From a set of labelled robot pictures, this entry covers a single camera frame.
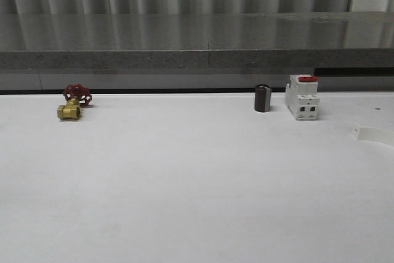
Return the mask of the dark brown cylindrical coupling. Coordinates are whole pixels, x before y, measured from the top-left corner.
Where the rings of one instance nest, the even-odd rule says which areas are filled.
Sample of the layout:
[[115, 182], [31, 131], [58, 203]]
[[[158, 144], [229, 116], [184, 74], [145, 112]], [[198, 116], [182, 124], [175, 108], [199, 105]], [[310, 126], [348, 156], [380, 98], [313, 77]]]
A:
[[254, 110], [265, 113], [270, 111], [271, 87], [266, 84], [255, 86]]

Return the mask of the brass valve red handwheel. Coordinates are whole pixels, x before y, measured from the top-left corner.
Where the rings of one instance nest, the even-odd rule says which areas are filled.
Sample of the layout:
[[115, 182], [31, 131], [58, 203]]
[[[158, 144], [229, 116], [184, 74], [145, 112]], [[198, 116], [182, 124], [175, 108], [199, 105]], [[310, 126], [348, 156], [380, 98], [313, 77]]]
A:
[[82, 84], [70, 84], [64, 91], [65, 105], [59, 105], [57, 116], [60, 120], [80, 119], [81, 108], [86, 107], [92, 100], [92, 95], [87, 87]]

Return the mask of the grey stone ledge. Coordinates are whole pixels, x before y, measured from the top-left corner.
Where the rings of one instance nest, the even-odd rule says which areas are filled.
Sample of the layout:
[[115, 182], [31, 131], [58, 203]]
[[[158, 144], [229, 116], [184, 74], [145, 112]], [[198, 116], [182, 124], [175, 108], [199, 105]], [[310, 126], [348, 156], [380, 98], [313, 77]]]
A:
[[393, 89], [393, 14], [5, 14], [1, 90]]

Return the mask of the white pipe clamp half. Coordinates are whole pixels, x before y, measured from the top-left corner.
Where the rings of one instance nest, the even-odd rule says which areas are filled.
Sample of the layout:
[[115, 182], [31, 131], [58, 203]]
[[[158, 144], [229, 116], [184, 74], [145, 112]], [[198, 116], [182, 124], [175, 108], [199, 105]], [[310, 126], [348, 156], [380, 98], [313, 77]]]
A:
[[367, 140], [388, 146], [394, 146], [393, 131], [376, 127], [361, 126], [355, 123], [351, 128], [351, 134], [357, 140]]

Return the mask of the white circuit breaker red switch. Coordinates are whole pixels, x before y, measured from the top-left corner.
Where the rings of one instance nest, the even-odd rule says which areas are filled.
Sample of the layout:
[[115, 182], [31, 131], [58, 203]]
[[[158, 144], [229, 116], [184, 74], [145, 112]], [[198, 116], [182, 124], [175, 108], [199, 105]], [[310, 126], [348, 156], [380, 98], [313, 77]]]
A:
[[285, 105], [298, 121], [317, 120], [320, 105], [318, 77], [290, 75], [286, 84]]

